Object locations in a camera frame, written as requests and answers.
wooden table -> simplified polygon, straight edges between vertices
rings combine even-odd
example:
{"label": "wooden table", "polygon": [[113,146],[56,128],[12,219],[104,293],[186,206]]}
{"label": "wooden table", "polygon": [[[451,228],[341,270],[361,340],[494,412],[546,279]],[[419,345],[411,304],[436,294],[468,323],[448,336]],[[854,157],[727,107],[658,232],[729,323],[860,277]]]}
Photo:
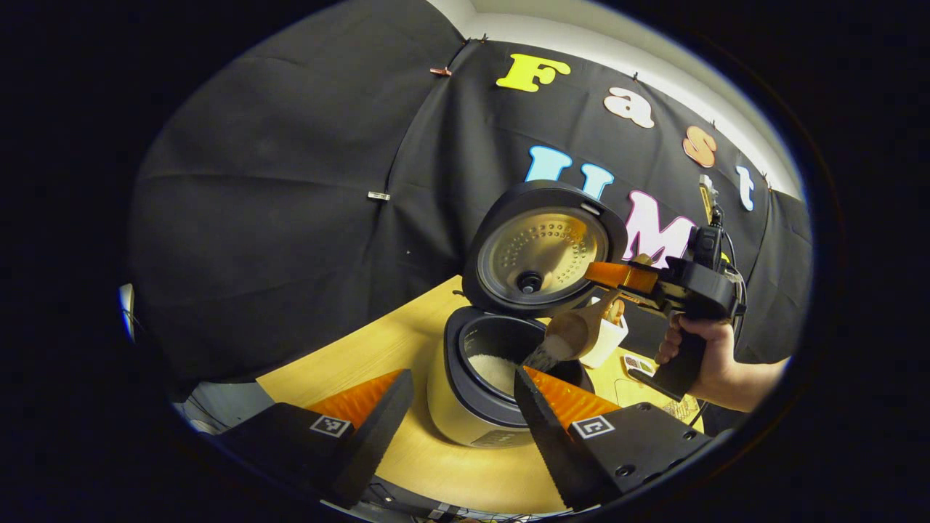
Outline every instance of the wooden table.
{"label": "wooden table", "polygon": [[[384,454],[378,476],[417,494],[474,510],[509,514],[565,510],[536,445],[473,449],[452,443],[432,423],[426,378],[432,359],[441,356],[446,320],[469,305],[453,294],[460,289],[461,277],[455,276],[341,340],[261,376],[258,382],[274,401],[303,407],[391,370],[411,369],[413,405]],[[677,409],[680,418],[694,415],[694,398],[674,404],[628,377],[620,362],[624,353],[618,348],[600,368],[588,369],[598,396],[621,407],[649,401],[668,411]],[[695,427],[703,431],[701,420]]]}

human hand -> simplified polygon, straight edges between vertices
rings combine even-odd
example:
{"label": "human hand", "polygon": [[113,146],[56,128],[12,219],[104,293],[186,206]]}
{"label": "human hand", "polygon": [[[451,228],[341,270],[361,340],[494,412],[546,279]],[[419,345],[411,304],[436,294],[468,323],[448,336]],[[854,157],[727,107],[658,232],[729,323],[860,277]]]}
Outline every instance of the human hand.
{"label": "human hand", "polygon": [[658,347],[656,363],[668,363],[678,355],[682,342],[682,329],[703,338],[707,344],[700,373],[688,394],[716,403],[715,398],[732,392],[738,381],[741,366],[733,357],[733,327],[725,320],[692,320],[681,314],[670,319],[665,340]]}

